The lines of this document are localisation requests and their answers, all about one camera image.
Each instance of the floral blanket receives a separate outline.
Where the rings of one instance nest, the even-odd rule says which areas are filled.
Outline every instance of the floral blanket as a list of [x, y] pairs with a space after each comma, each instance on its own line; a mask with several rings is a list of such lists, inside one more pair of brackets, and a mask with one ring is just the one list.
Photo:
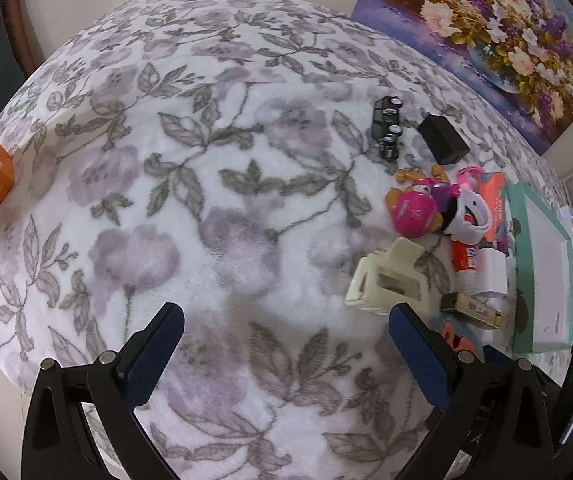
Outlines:
[[[392, 478], [430, 407], [386, 320], [343, 305], [357, 260], [395, 238], [383, 197], [398, 164], [369, 131], [388, 94], [404, 100], [401, 167], [430, 168], [415, 127], [443, 114], [471, 146], [458, 168], [563, 203], [490, 105], [330, 10], [132, 0], [75, 36], [0, 115], [16, 172], [0, 209], [4, 373], [29, 394], [44, 357], [92, 362], [174, 301], [186, 332], [137, 415], [183, 479]], [[448, 244], [420, 242], [437, 301]], [[539, 359], [564, 375], [564, 354]]]

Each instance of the small gold box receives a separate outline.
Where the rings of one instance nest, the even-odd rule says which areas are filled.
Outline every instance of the small gold box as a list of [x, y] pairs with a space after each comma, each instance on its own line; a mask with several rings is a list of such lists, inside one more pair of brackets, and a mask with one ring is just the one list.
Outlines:
[[440, 310], [484, 329], [500, 328], [502, 314], [462, 292], [449, 292], [442, 296]]

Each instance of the floral painting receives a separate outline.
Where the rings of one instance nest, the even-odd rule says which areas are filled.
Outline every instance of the floral painting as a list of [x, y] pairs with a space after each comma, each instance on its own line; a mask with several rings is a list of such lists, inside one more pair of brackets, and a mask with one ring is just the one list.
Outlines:
[[358, 0], [352, 17], [450, 70], [539, 154], [573, 122], [567, 0]]

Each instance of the black box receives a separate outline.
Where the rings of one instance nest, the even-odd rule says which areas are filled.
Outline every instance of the black box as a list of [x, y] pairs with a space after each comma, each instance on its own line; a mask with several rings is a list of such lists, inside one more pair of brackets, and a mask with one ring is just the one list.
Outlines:
[[418, 131], [440, 165], [455, 164], [469, 153], [469, 147], [446, 117], [427, 115]]

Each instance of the beige plastic object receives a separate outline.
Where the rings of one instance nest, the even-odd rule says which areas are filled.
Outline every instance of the beige plastic object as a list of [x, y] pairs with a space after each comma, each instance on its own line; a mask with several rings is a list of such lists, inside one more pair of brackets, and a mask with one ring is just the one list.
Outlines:
[[424, 249], [407, 238], [397, 238], [385, 250], [374, 251], [358, 262], [344, 297], [348, 306], [388, 316], [392, 306], [408, 303], [423, 320], [429, 318], [427, 278], [414, 269]]

